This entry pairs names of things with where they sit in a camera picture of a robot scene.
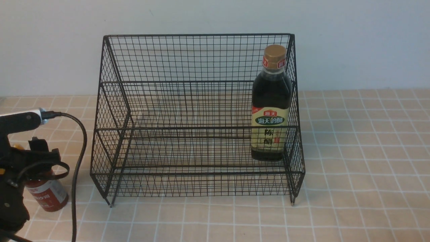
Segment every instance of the black cable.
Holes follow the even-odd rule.
[[[79,154],[78,161],[76,163],[75,172],[73,173],[73,179],[72,179],[72,242],[76,242],[76,235],[77,235],[77,221],[76,221],[76,184],[78,180],[78,172],[80,165],[82,163],[83,155],[85,154],[86,149],[86,143],[88,142],[87,134],[84,125],[82,122],[76,118],[73,115],[70,115],[68,113],[63,112],[57,112],[58,116],[63,116],[70,118],[78,123],[79,127],[82,129],[83,134],[83,143],[82,143],[82,149],[81,153]]]

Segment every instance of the wire basket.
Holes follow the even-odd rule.
[[[293,83],[283,158],[251,158],[252,83],[265,47]],[[103,38],[91,177],[102,197],[290,195],[305,167],[292,34]]]

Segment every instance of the red can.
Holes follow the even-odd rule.
[[[47,172],[47,175],[53,174],[53,170]],[[59,180],[32,180],[26,182],[25,187],[47,212],[64,208],[69,200],[69,195]]]

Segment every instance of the black wire basket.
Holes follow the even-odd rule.
[[[251,158],[252,83],[265,47],[293,84],[281,161]],[[293,34],[103,38],[91,177],[118,196],[290,195],[305,174]]]

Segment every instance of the gold bottle cap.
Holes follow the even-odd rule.
[[[264,49],[263,66],[267,69],[281,69],[286,65],[287,49],[278,44]]]

